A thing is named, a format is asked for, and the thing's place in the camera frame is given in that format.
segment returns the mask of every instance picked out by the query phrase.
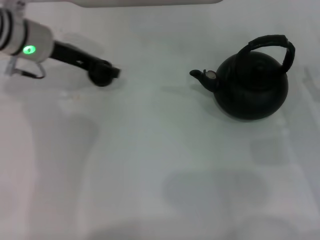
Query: white table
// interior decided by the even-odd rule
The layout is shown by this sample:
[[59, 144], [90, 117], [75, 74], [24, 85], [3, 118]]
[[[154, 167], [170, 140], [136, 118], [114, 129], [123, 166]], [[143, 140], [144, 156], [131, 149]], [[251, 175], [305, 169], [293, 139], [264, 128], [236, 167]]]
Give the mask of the white table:
[[[122, 74], [99, 89], [48, 60], [43, 80], [0, 78], [1, 239], [320, 239], [319, 8], [30, 4], [30, 19]], [[268, 34], [296, 47], [289, 96], [267, 119], [230, 119], [189, 71]]]

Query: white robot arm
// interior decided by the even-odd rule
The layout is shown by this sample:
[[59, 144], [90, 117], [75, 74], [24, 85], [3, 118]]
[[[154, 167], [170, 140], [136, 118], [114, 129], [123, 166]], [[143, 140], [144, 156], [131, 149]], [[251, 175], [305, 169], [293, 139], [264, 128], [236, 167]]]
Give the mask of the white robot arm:
[[[88, 71], [91, 81], [99, 87], [105, 87], [114, 78], [118, 78], [120, 70], [113, 67], [111, 63], [70, 44], [55, 41], [48, 27], [25, 19], [27, 3], [28, 0], [5, 0], [3, 8], [0, 8], [0, 51], [12, 56], [6, 68], [6, 74], [44, 78], [45, 70], [41, 62], [52, 58]], [[42, 76], [16, 69], [19, 58], [35, 62]]]

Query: green light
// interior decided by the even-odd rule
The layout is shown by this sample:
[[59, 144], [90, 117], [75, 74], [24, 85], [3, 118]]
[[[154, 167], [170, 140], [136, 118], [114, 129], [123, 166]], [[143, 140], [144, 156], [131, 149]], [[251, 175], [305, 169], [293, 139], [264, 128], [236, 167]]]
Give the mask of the green light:
[[24, 47], [24, 49], [23, 49], [23, 53], [24, 53], [24, 54], [28, 54], [28, 55], [29, 55], [29, 54], [34, 54], [35, 51], [36, 51], [36, 47], [33, 46], [33, 45], [26, 46], [26, 47]]

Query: kettle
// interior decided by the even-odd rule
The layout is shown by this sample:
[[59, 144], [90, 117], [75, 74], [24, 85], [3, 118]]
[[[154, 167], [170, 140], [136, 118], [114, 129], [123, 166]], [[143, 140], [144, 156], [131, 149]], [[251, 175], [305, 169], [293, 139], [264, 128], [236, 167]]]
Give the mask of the kettle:
[[[271, 56], [253, 51], [261, 47], [286, 48], [281, 65]], [[216, 72], [193, 70], [195, 77], [230, 116], [242, 120], [259, 120], [275, 113], [288, 95], [287, 72], [296, 49], [284, 35], [258, 37], [225, 60]]]

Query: kettle handle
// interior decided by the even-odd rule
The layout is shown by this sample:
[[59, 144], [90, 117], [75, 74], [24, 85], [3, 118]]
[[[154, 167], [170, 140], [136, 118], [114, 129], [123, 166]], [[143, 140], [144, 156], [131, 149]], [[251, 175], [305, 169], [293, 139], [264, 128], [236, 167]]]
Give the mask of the kettle handle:
[[256, 38], [255, 40], [249, 42], [247, 46], [241, 49], [235, 57], [233, 62], [233, 70], [236, 73], [236, 68], [239, 62], [249, 54], [251, 51], [270, 46], [279, 46], [286, 48], [286, 54], [282, 66], [277, 71], [279, 74], [285, 74], [289, 71], [292, 64], [294, 63], [296, 48], [289, 42], [285, 35], [267, 35]]

